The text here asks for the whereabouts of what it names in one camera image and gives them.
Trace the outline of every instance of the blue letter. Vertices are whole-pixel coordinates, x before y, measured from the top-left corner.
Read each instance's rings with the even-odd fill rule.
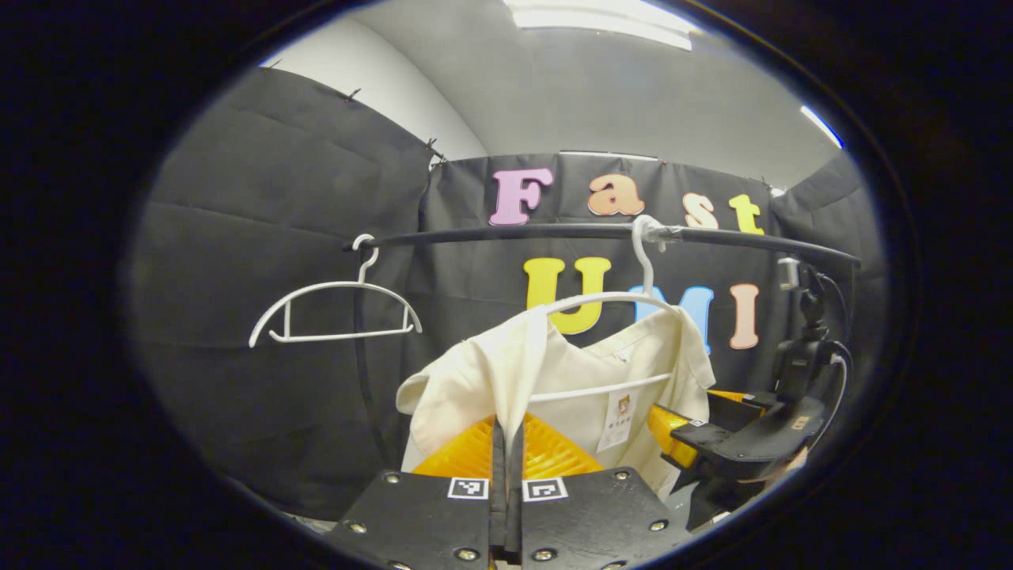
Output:
[[[637,287],[630,289],[630,294],[642,294],[643,284],[637,284]],[[665,301],[665,296],[661,295],[661,291],[654,288],[654,299],[663,303],[668,303]],[[710,345],[707,344],[707,315],[710,309],[710,302],[714,299],[714,292],[706,288],[690,288],[686,290],[683,294],[683,301],[679,302],[679,307],[686,310],[689,314],[690,319],[696,324],[697,329],[700,329],[700,335],[703,336],[703,346],[707,349],[707,354],[710,354]],[[647,304],[635,304],[636,313],[634,313],[633,322],[642,321],[646,319],[647,316],[658,311],[658,308],[647,305]]]

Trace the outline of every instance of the letter f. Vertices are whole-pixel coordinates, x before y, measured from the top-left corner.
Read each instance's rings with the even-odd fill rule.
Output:
[[[521,225],[528,223],[528,214],[521,211],[521,201],[535,209],[542,198],[542,186],[552,183],[552,170],[535,168],[532,170],[499,170],[492,174],[499,180],[496,190],[496,211],[489,216],[489,225]],[[533,180],[522,187],[526,179]]]

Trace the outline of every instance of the white plastic hanger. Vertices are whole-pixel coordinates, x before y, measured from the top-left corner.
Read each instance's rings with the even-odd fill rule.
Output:
[[[364,233],[356,238],[352,243],[352,248],[354,250],[359,250],[360,244],[366,239],[373,239],[373,236]],[[404,333],[409,333],[412,330],[421,333],[422,325],[418,322],[418,316],[415,315],[415,310],[411,309],[408,302],[404,301],[404,298],[398,296],[397,294],[391,292],[390,290],[385,290],[379,287],[379,284],[373,284],[372,282],[366,281],[366,269],[373,266],[373,263],[377,262],[377,257],[380,256],[380,249],[378,247],[373,248],[373,256],[371,256],[366,262],[359,267],[359,280],[330,280],[327,282],[317,282],[316,284],[309,284],[307,288],[302,290],[297,290],[288,296],[285,296],[278,301],[277,304],[270,306],[257,321],[256,327],[253,327],[253,333],[250,335],[250,348],[256,344],[257,337],[260,336],[260,331],[263,329],[267,321],[274,317],[278,310],[285,307],[285,333],[279,335],[274,331],[267,331],[272,339],[280,343],[309,343],[315,341],[339,341],[343,339],[363,339],[367,337],[383,337],[386,335],[403,335]],[[296,298],[304,296],[312,292],[318,292],[320,290],[334,290],[338,288],[357,288],[361,290],[370,290],[372,292],[380,292],[381,294],[386,294],[391,298],[394,298],[404,306],[404,317],[402,318],[402,325],[400,329],[391,329],[389,331],[374,331],[370,333],[344,333],[340,335],[311,335],[305,337],[293,337],[292,336],[292,301]],[[408,323],[408,317],[411,317],[411,323]]]
[[[669,313],[679,314],[679,310],[670,306],[669,304],[654,299],[651,294],[654,292],[654,266],[650,264],[650,259],[647,258],[647,254],[643,251],[643,230],[650,227],[664,227],[660,222],[654,218],[642,215],[637,216],[633,220],[633,252],[636,253],[636,258],[640,261],[643,266],[643,294],[629,294],[626,292],[606,292],[602,294],[589,294],[587,296],[575,296],[573,298],[567,298],[565,300],[560,300],[556,303],[544,306],[544,311],[551,315],[553,313],[559,313],[561,311],[566,311],[570,309],[576,309],[580,306],[588,304],[597,304],[603,302],[627,302],[627,303],[637,303],[637,304],[647,304],[654,306],[656,308],[668,311]]]
[[[604,303],[604,302],[627,302],[627,303],[638,303],[647,304],[659,308],[669,313],[673,313],[682,317],[679,310],[651,297],[651,293],[654,291],[654,266],[650,263],[650,259],[647,258],[647,254],[643,250],[643,230],[664,227],[660,222],[654,218],[642,215],[638,216],[633,220],[633,252],[636,253],[636,258],[643,265],[643,291],[644,294],[629,294],[625,292],[608,292],[602,294],[589,294],[587,296],[576,296],[573,298],[568,298],[565,300],[560,300],[554,304],[549,304],[543,306],[542,310],[546,312],[546,315],[552,315],[553,313],[559,313],[561,311],[566,311],[570,309],[576,309],[580,306],[588,304]],[[556,400],[569,400],[572,398],[580,398],[585,396],[595,396],[598,394],[608,394],[610,392],[615,392],[617,390],[623,389],[633,389],[643,386],[652,385],[654,383],[659,383],[669,380],[671,374],[658,375],[656,377],[650,377],[648,379],[643,379],[641,381],[632,381],[628,383],[622,383],[618,385],[610,385],[606,387],[599,387],[586,390],[576,390],[568,392],[557,392],[551,394],[535,394],[531,397],[532,403],[537,402],[553,402]]]

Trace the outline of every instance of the clothing label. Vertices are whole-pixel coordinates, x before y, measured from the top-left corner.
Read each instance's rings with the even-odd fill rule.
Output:
[[[625,443],[630,437],[633,424],[633,410],[636,409],[636,394],[613,392],[609,395],[609,411],[605,415],[605,429],[598,442],[598,453]]]

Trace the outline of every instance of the white shirt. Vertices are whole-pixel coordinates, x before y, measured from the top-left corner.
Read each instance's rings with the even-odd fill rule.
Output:
[[[659,458],[647,428],[652,404],[707,421],[707,389],[714,374],[700,330],[679,307],[658,311],[586,348],[571,345],[535,308],[459,343],[397,391],[397,409],[412,414],[402,470],[410,472],[462,431],[492,414],[503,427],[508,459],[526,412],[591,454],[604,468],[631,467],[668,495],[678,470]],[[531,403],[533,395],[667,381],[630,389],[635,407],[625,443],[598,453],[606,428],[609,394]]]

